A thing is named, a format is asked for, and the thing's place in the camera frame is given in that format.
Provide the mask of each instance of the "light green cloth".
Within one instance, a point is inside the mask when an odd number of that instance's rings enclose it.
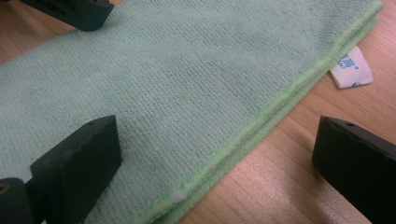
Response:
[[[114,114],[123,163],[86,223],[178,221],[375,24],[374,0],[127,1],[0,65],[0,177]]]

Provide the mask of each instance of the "green microfiber towel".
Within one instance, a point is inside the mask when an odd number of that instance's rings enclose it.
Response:
[[[374,26],[374,0],[128,1],[0,65],[0,177],[116,115],[85,223],[177,222]]]

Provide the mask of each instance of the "wooden table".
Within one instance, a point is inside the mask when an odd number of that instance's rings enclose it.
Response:
[[[320,115],[396,143],[396,2],[359,43],[375,82],[339,90],[330,74],[180,223],[370,223],[314,169]],[[0,3],[0,63],[73,28],[13,0]]]

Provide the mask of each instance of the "white label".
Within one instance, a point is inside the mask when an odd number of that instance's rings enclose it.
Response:
[[[340,89],[373,82],[372,71],[358,47],[345,54],[330,71]]]

